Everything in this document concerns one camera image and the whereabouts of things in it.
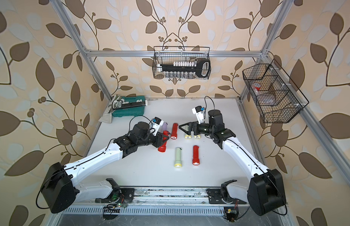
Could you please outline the red flashlight back row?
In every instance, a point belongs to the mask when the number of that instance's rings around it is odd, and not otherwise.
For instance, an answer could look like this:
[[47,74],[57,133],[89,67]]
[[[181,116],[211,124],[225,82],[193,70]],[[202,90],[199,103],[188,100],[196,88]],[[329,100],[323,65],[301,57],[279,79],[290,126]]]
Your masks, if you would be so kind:
[[178,123],[174,123],[171,132],[171,139],[177,139]]

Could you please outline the purple flashlight back row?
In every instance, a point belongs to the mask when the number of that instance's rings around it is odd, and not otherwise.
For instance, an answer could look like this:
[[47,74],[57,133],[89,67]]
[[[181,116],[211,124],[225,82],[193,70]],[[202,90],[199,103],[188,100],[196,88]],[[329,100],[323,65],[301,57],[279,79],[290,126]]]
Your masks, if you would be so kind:
[[167,131],[167,123],[166,123],[166,122],[163,123],[163,125],[162,125],[162,130],[163,130],[163,131]]

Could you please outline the green flashlight front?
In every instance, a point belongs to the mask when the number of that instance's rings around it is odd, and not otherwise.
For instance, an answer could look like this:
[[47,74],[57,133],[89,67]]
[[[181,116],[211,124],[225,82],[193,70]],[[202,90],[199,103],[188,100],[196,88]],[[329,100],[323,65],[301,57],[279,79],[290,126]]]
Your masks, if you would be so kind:
[[175,149],[175,164],[174,164],[175,168],[181,168],[182,167],[181,152],[182,152],[182,149],[180,147],[177,147]]

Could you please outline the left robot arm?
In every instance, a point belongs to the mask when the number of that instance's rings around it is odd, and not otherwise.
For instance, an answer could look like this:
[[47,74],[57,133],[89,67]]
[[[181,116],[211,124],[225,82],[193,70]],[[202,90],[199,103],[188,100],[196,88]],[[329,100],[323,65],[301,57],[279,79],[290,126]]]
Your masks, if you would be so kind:
[[139,122],[126,135],[111,139],[108,146],[81,160],[62,165],[50,166],[40,188],[51,213],[60,213],[74,202],[94,198],[106,199],[120,188],[113,179],[107,179],[107,185],[82,187],[81,182],[115,161],[121,160],[137,151],[139,147],[152,145],[161,147],[169,136],[159,131],[163,120],[155,117],[150,123]]

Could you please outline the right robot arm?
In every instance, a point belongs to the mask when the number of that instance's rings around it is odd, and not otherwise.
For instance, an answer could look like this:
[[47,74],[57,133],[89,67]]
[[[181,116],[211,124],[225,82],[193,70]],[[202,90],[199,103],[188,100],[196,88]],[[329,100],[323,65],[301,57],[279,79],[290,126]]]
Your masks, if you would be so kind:
[[220,197],[225,203],[234,200],[247,202],[259,216],[265,215],[277,208],[286,206],[286,195],[283,177],[277,170],[270,170],[258,161],[240,143],[235,133],[225,127],[220,110],[210,110],[205,122],[205,109],[196,107],[193,113],[197,121],[179,125],[179,129],[186,135],[206,135],[221,150],[232,157],[245,173],[249,185],[241,186],[236,180],[222,183]]

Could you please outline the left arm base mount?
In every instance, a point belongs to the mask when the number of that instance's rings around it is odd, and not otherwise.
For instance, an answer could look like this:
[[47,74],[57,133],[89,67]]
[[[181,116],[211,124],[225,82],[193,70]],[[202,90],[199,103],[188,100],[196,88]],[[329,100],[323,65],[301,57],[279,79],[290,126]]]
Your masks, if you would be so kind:
[[134,188],[121,188],[114,179],[107,178],[107,182],[111,185],[111,192],[106,198],[96,198],[96,203],[131,203],[134,199]]

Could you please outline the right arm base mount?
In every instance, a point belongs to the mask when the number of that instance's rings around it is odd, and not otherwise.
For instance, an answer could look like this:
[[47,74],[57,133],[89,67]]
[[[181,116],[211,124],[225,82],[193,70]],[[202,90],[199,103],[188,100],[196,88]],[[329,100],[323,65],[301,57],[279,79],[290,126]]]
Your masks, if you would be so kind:
[[210,204],[247,204],[246,192],[246,187],[235,179],[223,182],[220,188],[206,189]]

